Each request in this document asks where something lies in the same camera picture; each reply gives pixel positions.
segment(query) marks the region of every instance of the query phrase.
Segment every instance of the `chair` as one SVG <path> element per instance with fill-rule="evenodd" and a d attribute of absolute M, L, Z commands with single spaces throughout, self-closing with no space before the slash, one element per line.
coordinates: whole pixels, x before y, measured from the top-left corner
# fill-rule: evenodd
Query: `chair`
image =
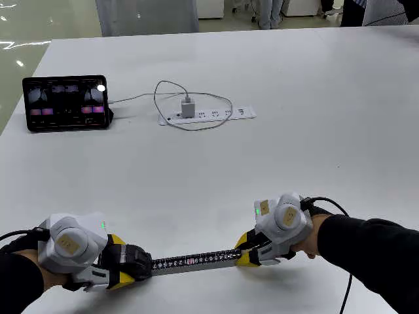
<path fill-rule="evenodd" d="M 102 35 L 199 31 L 196 0 L 96 0 Z"/>

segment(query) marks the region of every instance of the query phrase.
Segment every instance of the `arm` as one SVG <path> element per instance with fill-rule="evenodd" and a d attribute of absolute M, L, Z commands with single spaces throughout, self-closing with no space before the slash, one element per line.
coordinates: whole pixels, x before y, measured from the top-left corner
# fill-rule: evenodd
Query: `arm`
<path fill-rule="evenodd" d="M 357 277 L 398 313 L 419 310 L 419 232 L 380 219 L 313 217 L 310 237 L 293 247 Z"/>
<path fill-rule="evenodd" d="M 42 293 L 67 281 L 65 275 L 55 275 L 41 268 L 36 250 L 0 254 L 0 304 L 4 313 L 21 313 Z"/>

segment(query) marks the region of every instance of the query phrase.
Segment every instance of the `person's right hand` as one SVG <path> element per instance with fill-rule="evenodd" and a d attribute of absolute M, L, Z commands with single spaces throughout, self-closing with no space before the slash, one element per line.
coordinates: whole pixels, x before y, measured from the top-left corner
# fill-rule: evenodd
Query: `person's right hand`
<path fill-rule="evenodd" d="M 312 217 L 313 230 L 311 234 L 300 243 L 291 246 L 291 250 L 294 252 L 304 251 L 307 256 L 311 259 L 315 258 L 316 255 L 320 255 L 319 249 L 317 246 L 318 234 L 320 226 L 323 222 L 328 219 L 331 215 L 320 214 Z"/>

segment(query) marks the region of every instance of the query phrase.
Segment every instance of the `black sleeve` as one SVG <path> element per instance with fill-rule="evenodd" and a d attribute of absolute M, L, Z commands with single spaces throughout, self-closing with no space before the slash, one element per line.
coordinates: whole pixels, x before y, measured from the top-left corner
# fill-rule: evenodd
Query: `black sleeve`
<path fill-rule="evenodd" d="M 409 22 L 419 17 L 419 1 L 418 0 L 398 0 L 404 7 Z"/>
<path fill-rule="evenodd" d="M 419 232 L 380 219 L 335 215 L 321 225 L 320 255 L 357 277 L 398 313 L 419 313 Z"/>
<path fill-rule="evenodd" d="M 21 313 L 44 292 L 39 268 L 17 254 L 0 254 L 0 312 Z"/>

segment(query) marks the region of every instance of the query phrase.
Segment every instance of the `white cabinet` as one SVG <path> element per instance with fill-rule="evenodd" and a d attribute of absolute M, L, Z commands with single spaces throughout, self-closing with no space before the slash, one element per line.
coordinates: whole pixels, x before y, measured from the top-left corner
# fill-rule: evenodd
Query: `white cabinet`
<path fill-rule="evenodd" d="M 317 15 L 319 8 L 319 0 L 285 0 L 282 13 L 285 16 Z"/>
<path fill-rule="evenodd" d="M 223 18 L 224 0 L 196 0 L 199 18 Z"/>

